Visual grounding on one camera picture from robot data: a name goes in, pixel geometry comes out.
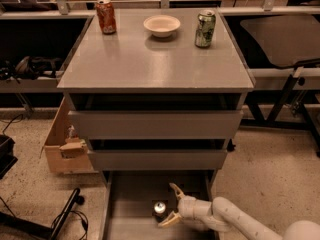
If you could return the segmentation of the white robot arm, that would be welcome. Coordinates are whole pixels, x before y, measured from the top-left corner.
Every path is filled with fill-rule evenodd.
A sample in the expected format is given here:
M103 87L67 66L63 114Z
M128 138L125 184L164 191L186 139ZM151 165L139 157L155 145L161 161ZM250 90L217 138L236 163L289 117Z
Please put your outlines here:
M211 229L218 233L236 228L247 240L320 240L320 225L307 220L292 223L283 236L254 219L224 197L212 201L186 195L176 184L170 183L178 201L177 212L172 211L159 227L166 228L179 222Z

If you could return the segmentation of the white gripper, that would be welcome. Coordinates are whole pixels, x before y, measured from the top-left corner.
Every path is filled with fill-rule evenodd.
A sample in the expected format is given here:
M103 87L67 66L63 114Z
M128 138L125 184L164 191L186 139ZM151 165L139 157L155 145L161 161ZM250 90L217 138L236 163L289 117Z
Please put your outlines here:
M174 191L178 201L178 212L172 211L166 219L158 224L160 228L167 228L183 221L199 221L206 224L213 218L212 202L185 196L184 192L175 184L169 186Z

